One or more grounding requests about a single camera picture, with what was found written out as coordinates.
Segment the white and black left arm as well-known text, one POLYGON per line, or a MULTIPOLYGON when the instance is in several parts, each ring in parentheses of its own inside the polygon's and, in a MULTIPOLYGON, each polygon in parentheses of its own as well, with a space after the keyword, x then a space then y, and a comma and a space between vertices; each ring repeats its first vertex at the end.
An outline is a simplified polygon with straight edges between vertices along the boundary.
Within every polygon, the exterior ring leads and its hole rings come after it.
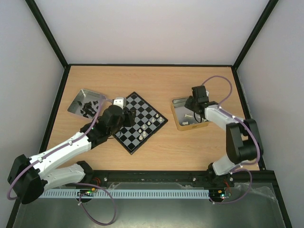
POLYGON ((133 126, 135 117, 135 110, 113 104, 63 143, 29 158, 24 154, 18 156, 9 172, 9 192, 14 191, 15 199, 22 204, 29 204, 48 189, 83 182, 86 174, 91 172, 86 162, 81 161, 67 168, 60 168, 60 165, 105 143, 122 127, 133 126))

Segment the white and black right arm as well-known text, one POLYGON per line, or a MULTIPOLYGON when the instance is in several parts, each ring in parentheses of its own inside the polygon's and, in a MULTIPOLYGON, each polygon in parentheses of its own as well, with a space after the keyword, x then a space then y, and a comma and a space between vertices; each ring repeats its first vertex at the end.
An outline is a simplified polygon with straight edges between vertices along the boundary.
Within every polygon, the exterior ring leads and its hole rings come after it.
POLYGON ((239 170, 243 165, 259 162, 263 154, 263 146, 254 119, 241 119, 224 110, 219 103, 210 101, 205 86, 192 88, 185 107, 194 113, 216 124, 226 133, 226 154, 211 163, 207 169, 207 181, 218 186, 228 174, 239 170))

